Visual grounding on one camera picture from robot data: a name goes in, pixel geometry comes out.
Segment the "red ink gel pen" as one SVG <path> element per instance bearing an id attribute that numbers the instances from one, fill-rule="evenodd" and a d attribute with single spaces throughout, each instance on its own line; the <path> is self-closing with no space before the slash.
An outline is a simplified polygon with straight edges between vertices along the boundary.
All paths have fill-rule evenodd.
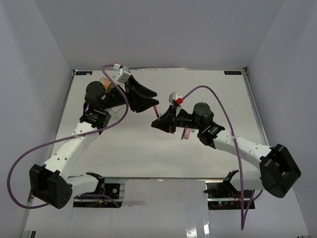
<path id="1" fill-rule="evenodd" d="M 157 120 L 160 120 L 160 114 L 159 114 L 159 112 L 158 112 L 158 108 L 157 108 L 157 106 L 154 106 L 154 111 L 155 111 L 155 114 L 156 114 Z"/>

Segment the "orange cap highlighter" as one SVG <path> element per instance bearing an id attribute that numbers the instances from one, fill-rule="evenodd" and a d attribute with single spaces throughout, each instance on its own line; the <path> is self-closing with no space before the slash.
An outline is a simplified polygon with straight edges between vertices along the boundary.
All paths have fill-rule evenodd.
<path id="1" fill-rule="evenodd" d="M 113 84 L 110 84 L 110 85 L 106 88 L 106 90 L 111 91 L 113 88 L 114 88 L 114 85 L 113 85 Z"/>

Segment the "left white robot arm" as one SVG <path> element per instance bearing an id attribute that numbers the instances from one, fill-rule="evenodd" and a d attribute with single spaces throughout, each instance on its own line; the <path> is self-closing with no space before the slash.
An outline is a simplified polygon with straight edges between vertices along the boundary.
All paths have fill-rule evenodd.
<path id="1" fill-rule="evenodd" d="M 109 110 L 128 104 L 140 113 L 159 104 L 157 93 L 141 85 L 130 75 L 124 87 L 101 81 L 90 82 L 86 87 L 83 114 L 76 125 L 72 138 L 41 166 L 33 165 L 29 171 L 31 193 L 34 197 L 57 208 L 63 208 L 71 196 L 76 196 L 74 183 L 69 174 L 87 149 L 108 126 Z"/>

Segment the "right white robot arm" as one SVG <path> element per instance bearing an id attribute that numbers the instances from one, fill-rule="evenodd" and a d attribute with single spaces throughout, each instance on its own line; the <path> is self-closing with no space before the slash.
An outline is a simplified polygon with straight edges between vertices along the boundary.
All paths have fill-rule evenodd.
<path id="1" fill-rule="evenodd" d="M 242 137 L 234 137 L 214 122 L 213 116 L 209 105 L 203 102 L 197 103 L 191 114 L 170 105 L 151 126 L 167 133 L 175 133 L 178 127 L 198 130 L 197 137 L 205 146 L 239 155 L 259 170 L 249 180 L 250 190 L 266 190 L 277 198 L 283 198 L 301 176 L 289 150 L 281 144 L 261 145 Z"/>

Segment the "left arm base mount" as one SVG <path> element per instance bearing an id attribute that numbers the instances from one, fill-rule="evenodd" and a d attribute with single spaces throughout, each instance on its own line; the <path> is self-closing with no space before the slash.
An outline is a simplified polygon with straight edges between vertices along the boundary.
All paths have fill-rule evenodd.
<path id="1" fill-rule="evenodd" d="M 105 183 L 92 196 L 77 196 L 74 208 L 120 208 L 123 203 L 125 185 L 123 183 Z"/>

